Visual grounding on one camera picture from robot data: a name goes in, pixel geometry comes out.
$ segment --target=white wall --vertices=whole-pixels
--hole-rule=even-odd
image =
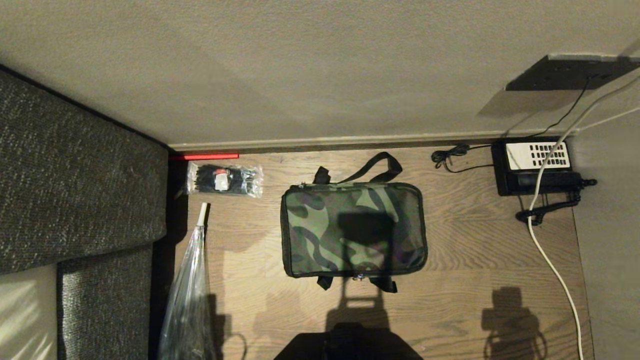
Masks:
[[[4,0],[0,63],[181,149],[469,138],[555,122],[576,91],[502,89],[546,54],[640,54],[638,19],[638,0]]]
[[[585,130],[573,145],[577,170],[599,182],[583,191],[582,202],[574,209],[596,358],[636,359],[640,112]]]

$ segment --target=power cord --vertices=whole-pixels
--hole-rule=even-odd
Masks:
[[[553,148],[551,148],[551,150],[549,151],[549,154],[555,153],[556,149],[560,146],[560,144],[564,141],[564,139],[584,120],[584,118],[587,117],[587,115],[589,115],[589,113],[591,113],[591,110],[595,109],[602,101],[604,101],[604,100],[606,100],[606,99],[608,99],[610,97],[613,97],[613,96],[617,95],[618,93],[630,88],[632,85],[634,85],[638,81],[640,81],[640,76],[635,78],[634,80],[630,81],[625,86],[623,86],[623,87],[621,87],[621,88],[619,88],[617,90],[614,90],[614,91],[612,91],[612,92],[610,92],[610,93],[608,93],[606,95],[603,95],[600,98],[598,98],[596,101],[592,102],[591,105],[589,105],[589,107],[586,110],[584,110],[584,112],[582,112],[582,114],[564,132],[562,137],[560,137],[560,140],[558,140],[556,142],[556,144],[553,146]],[[534,192],[533,200],[531,201],[531,204],[529,205],[529,211],[533,210],[533,207],[535,206],[536,200],[538,200],[538,195],[540,194],[540,183],[542,181],[542,174],[544,173],[545,167],[547,166],[547,163],[549,162],[549,158],[550,158],[550,156],[547,155],[547,157],[545,158],[545,161],[542,163],[542,166],[540,167],[540,171],[538,171],[538,178],[536,180],[536,191]],[[540,251],[540,254],[542,254],[543,258],[545,258],[545,261],[547,261],[547,264],[549,265],[551,270],[553,270],[554,274],[556,275],[556,277],[560,281],[560,284],[562,284],[562,287],[564,289],[564,293],[566,294],[566,297],[569,299],[569,304],[571,304],[571,310],[573,311],[573,317],[575,319],[576,331],[577,331],[577,334],[578,334],[578,355],[580,357],[580,360],[583,360],[584,356],[582,355],[582,330],[580,329],[580,319],[578,318],[578,311],[576,310],[575,304],[573,303],[573,299],[571,298],[571,293],[569,293],[569,289],[567,288],[566,284],[564,283],[563,278],[560,276],[560,273],[556,270],[556,267],[553,265],[553,263],[551,263],[551,260],[549,260],[547,254],[542,249],[542,246],[540,246],[540,243],[538,242],[538,239],[536,239],[536,235],[533,232],[533,224],[532,224],[531,216],[529,216],[527,218],[527,226],[529,228],[529,234],[531,235],[531,238],[533,239],[533,242],[536,244],[536,247]]]
[[[591,81],[591,78],[588,77],[587,81],[584,83],[584,88],[582,88],[582,92],[580,93],[580,95],[578,95],[578,98],[573,102],[573,105],[571,106],[571,108],[569,109],[569,111],[566,112],[566,114],[564,114],[560,120],[558,120],[555,124],[551,124],[549,126],[547,126],[547,128],[544,131],[541,131],[537,134],[533,134],[533,135],[527,135],[525,136],[525,138],[532,138],[534,136],[538,136],[538,135],[542,135],[544,133],[546,133],[547,131],[549,131],[549,129],[551,129],[554,126],[558,126],[560,125],[560,123],[562,122],[562,120],[564,120],[565,117],[569,116],[569,114],[571,113],[571,111],[573,111],[573,109],[575,108],[576,105],[578,105],[578,102],[580,101],[580,99],[582,98],[582,96],[584,95],[584,92],[587,91],[587,87],[589,86],[589,82]]]
[[[447,160],[449,161],[450,165],[453,165],[453,161],[451,161],[451,156],[464,156],[464,155],[467,155],[467,152],[469,150],[480,149],[482,147],[489,147],[489,146],[491,146],[491,145],[480,145],[480,146],[470,147],[469,145],[467,145],[465,143],[459,143],[458,145],[456,145],[455,147],[453,147],[450,150],[437,150],[437,151],[434,151],[433,154],[431,154],[431,161],[436,163],[435,168],[440,168],[442,165],[444,165],[444,168],[447,169],[448,172],[452,172],[454,174],[457,174],[459,172],[465,172],[465,171],[473,170],[475,168],[492,167],[493,164],[489,164],[489,165],[478,165],[476,167],[465,168],[463,170],[451,170],[451,169],[449,169],[449,166],[447,165]]]

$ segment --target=black cable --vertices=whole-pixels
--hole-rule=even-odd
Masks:
[[[435,166],[436,168],[440,168],[442,165],[444,165],[444,168],[447,169],[448,172],[452,172],[454,174],[457,174],[459,172],[465,172],[468,170],[473,170],[475,168],[492,167],[493,164],[489,164],[489,165],[479,165],[476,167],[470,167],[463,170],[451,170],[447,165],[447,160],[449,160],[450,165],[453,165],[453,161],[451,161],[451,156],[464,156],[464,155],[467,155],[467,152],[469,150],[480,149],[482,147],[489,147],[489,146],[491,145],[480,145],[480,146],[470,147],[465,143],[461,143],[453,147],[451,150],[434,151],[433,154],[431,154],[431,161],[436,163],[436,166]]]
[[[567,111],[566,114],[564,114],[560,118],[560,120],[558,120],[555,124],[547,126],[547,128],[544,131],[542,131],[540,133],[537,133],[537,134],[533,134],[533,135],[527,135],[527,136],[525,136],[525,138],[532,138],[534,136],[542,135],[542,134],[546,133],[547,131],[549,131],[549,129],[551,129],[552,127],[559,125],[562,122],[562,120],[564,120],[565,117],[569,116],[571,111],[573,111],[573,108],[575,108],[575,106],[578,105],[578,102],[580,101],[580,98],[584,95],[584,92],[587,91],[587,87],[589,86],[589,82],[590,81],[591,81],[591,78],[587,78],[587,82],[584,84],[584,88],[582,88],[582,92],[580,93],[580,95],[578,95],[578,98],[575,100],[575,102],[573,103],[573,105],[571,106],[569,111]]]

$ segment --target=white label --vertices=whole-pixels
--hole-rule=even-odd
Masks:
[[[225,192],[229,190],[229,180],[226,174],[216,175],[215,189],[221,192]]]

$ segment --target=bag handle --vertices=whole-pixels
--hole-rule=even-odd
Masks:
[[[402,172],[402,165],[393,155],[389,154],[386,151],[379,152],[373,158],[371,158],[367,163],[358,171],[355,172],[352,176],[347,177],[345,180],[339,182],[346,183],[348,181],[353,181],[355,179],[359,179],[364,174],[366,174],[371,168],[377,164],[379,161],[387,159],[388,170],[383,172],[382,174],[378,174],[374,176],[369,182],[370,183],[387,183],[393,180],[398,174]],[[314,184],[328,184],[331,180],[331,176],[329,176],[329,170],[324,167],[320,167],[316,172],[316,176],[314,177]]]

